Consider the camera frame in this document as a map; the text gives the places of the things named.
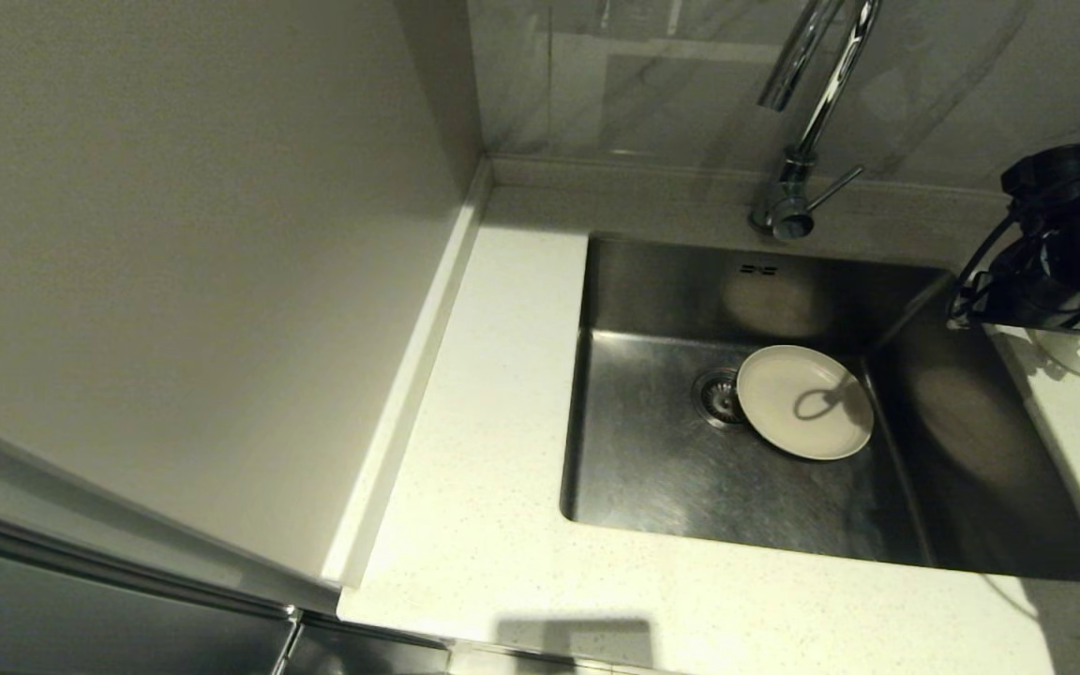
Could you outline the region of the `beige round plate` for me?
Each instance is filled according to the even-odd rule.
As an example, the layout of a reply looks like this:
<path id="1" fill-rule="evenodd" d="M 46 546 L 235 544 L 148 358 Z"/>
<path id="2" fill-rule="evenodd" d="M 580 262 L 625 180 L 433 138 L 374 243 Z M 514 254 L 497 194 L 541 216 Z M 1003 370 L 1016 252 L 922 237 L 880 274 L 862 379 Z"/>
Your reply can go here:
<path id="1" fill-rule="evenodd" d="M 789 456 L 836 461 L 858 456 L 873 440 L 869 393 L 822 352 L 793 345 L 754 351 L 739 365 L 734 393 L 755 432 Z"/>

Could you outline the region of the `stainless steel sink basin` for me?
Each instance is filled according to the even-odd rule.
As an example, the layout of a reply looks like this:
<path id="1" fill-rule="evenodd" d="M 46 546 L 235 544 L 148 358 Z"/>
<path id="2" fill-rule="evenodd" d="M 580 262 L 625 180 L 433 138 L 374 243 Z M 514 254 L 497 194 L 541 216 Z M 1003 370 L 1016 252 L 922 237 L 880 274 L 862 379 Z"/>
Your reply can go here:
<path id="1" fill-rule="evenodd" d="M 954 276 L 595 237 L 562 515 L 636 534 L 1080 582 L 1080 504 L 984 332 L 951 330 Z M 814 461 L 691 401 L 701 372 L 813 349 L 873 401 L 858 456 Z"/>

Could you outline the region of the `chrome kitchen faucet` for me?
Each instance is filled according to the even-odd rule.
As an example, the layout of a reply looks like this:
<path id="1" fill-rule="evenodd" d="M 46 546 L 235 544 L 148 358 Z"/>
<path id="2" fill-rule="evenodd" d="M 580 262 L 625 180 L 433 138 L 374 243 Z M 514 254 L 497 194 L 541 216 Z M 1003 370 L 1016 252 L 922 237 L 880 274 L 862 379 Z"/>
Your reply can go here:
<path id="1" fill-rule="evenodd" d="M 823 133 L 856 73 L 859 60 L 881 16 L 885 0 L 807 0 L 764 84 L 758 106 L 775 112 L 782 112 L 788 106 L 835 14 L 848 1 L 854 4 L 852 17 L 829 76 L 819 91 L 813 111 L 807 116 L 797 140 L 789 141 L 783 149 L 779 168 L 764 184 L 750 210 L 750 225 L 781 242 L 809 235 L 816 226 L 815 211 L 865 172 L 863 165 L 853 166 L 818 195 L 807 193 L 807 184 L 816 167 L 818 147 Z"/>

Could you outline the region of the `round metal drain strainer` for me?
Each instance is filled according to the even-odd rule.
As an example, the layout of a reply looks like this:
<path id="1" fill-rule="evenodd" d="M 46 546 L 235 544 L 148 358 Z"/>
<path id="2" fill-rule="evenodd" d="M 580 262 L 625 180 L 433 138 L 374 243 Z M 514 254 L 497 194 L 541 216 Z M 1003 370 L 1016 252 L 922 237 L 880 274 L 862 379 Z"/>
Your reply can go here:
<path id="1" fill-rule="evenodd" d="M 724 431 L 738 430 L 747 419 L 735 393 L 738 370 L 718 367 L 701 372 L 691 389 L 691 401 L 703 422 Z"/>

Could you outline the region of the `grey under-counter cabinet front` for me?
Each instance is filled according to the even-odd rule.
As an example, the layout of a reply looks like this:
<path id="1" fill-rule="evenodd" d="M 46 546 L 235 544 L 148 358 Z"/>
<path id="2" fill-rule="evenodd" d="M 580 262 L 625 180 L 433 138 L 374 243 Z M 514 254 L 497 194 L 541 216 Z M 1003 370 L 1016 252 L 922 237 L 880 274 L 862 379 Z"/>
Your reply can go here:
<path id="1" fill-rule="evenodd" d="M 447 675 L 451 658 L 445 642 L 308 611 L 273 675 Z"/>

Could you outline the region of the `beige tall cabinet side panel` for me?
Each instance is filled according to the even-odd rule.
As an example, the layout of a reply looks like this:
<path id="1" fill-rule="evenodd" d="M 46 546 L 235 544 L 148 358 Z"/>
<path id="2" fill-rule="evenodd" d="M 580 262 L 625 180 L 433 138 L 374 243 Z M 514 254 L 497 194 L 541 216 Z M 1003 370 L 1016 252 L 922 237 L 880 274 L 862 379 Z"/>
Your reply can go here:
<path id="1" fill-rule="evenodd" d="M 0 0 L 0 512 L 357 586 L 483 153 L 468 0 Z"/>

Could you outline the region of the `grey tall cabinet door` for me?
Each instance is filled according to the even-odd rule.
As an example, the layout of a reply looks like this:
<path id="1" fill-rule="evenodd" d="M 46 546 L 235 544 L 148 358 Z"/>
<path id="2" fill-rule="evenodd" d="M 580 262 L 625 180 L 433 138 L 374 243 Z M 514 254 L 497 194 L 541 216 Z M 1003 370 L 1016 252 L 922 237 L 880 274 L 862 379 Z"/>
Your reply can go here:
<path id="1" fill-rule="evenodd" d="M 0 675 L 279 675 L 300 616 L 0 519 Z"/>

